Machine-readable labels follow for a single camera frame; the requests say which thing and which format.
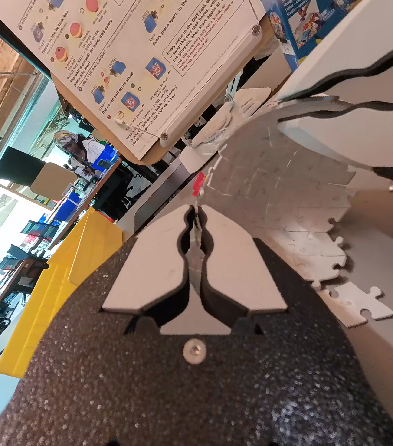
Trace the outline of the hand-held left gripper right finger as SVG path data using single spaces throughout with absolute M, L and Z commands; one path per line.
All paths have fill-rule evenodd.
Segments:
M 197 216 L 204 253 L 200 299 L 205 311 L 229 328 L 243 318 L 287 311 L 252 236 L 211 207 L 199 207 Z

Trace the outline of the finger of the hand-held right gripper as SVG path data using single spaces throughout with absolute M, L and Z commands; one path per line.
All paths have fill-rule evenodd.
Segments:
M 300 146 L 337 161 L 393 168 L 393 104 L 311 112 L 281 121 L 278 130 Z
M 393 61 L 393 1 L 361 1 L 304 59 L 278 94 L 280 103 L 323 93 Z

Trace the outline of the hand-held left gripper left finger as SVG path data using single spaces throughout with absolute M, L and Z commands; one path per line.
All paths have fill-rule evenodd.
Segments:
M 186 253 L 195 208 L 182 205 L 146 227 L 128 254 L 102 310 L 152 318 L 163 326 L 189 302 Z

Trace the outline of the partly built puzzle ball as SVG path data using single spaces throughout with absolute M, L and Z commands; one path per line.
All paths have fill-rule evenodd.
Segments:
M 348 163 L 313 152 L 283 134 L 284 118 L 340 111 L 333 97 L 266 104 L 240 124 L 217 130 L 204 151 L 216 150 L 198 206 L 208 205 L 260 238 L 305 281 L 320 290 L 339 275 L 343 239 L 328 235 L 350 208 Z

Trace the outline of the white puzzle piece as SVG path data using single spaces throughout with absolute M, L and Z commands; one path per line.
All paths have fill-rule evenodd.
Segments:
M 328 309 L 347 328 L 363 325 L 367 319 L 361 312 L 367 310 L 373 320 L 384 320 L 393 317 L 393 310 L 383 304 L 379 297 L 382 290 L 371 287 L 369 293 L 365 293 L 352 282 L 344 283 L 335 288 L 337 297 L 332 297 L 327 289 L 318 292 Z

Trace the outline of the blue puzzle box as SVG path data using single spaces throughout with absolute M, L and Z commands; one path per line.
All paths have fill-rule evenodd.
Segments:
M 262 0 L 278 45 L 295 71 L 360 0 Z

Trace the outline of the yellow plastic bin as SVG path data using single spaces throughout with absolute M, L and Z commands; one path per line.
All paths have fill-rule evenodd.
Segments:
M 0 374 L 22 378 L 45 331 L 77 287 L 123 245 L 122 229 L 89 209 L 57 246 L 0 357 Z

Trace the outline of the small red plastic block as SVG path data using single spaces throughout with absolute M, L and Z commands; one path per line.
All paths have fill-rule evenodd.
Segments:
M 193 197 L 197 197 L 199 195 L 200 189 L 201 189 L 202 185 L 204 184 L 205 178 L 206 178 L 206 175 L 201 171 L 195 176 L 193 185 L 192 185 L 192 189 L 193 189 L 192 196 Z

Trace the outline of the white plastic tray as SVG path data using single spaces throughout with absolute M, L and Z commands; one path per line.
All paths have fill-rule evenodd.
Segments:
M 181 152 L 179 159 L 190 174 L 198 172 L 216 152 L 233 131 L 257 111 L 271 94 L 271 88 L 246 88 L 234 94 L 232 119 L 227 128 L 219 131 L 215 137 L 204 139 L 203 128 L 192 138 L 190 145 Z

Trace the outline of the blue storage bin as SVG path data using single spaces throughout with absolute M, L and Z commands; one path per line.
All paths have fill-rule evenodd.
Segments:
M 99 154 L 96 160 L 92 164 L 92 168 L 95 171 L 99 171 L 103 173 L 106 170 L 109 170 L 110 167 L 114 164 L 117 158 L 117 151 L 110 144 L 105 145 L 103 151 Z

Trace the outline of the small wooden background board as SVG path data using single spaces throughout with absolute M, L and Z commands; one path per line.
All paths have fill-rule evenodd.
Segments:
M 77 180 L 77 175 L 54 163 L 45 163 L 30 186 L 31 192 L 53 201 L 60 201 Z

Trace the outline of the round white disc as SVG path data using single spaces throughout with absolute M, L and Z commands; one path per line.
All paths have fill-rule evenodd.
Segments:
M 212 137 L 215 137 L 219 131 L 227 128 L 232 119 L 232 108 L 233 104 L 225 103 L 217 111 L 217 113 L 211 118 L 211 120 L 204 126 L 202 130 L 204 139 L 211 139 Z

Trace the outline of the black background panel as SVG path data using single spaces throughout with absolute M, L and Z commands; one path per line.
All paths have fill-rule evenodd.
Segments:
M 8 146 L 0 159 L 0 179 L 31 187 L 46 162 Z

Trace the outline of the printed instruction sheet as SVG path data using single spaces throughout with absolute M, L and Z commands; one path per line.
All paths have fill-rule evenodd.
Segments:
M 0 20 L 141 160 L 253 42 L 251 1 L 0 1 Z

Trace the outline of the black overhead pole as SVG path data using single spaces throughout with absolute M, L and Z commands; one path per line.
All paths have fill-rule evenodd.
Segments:
M 16 53 L 26 59 L 34 68 L 42 73 L 46 78 L 52 80 L 50 70 L 37 58 L 37 56 L 11 31 L 0 19 L 0 39 L 5 42 Z

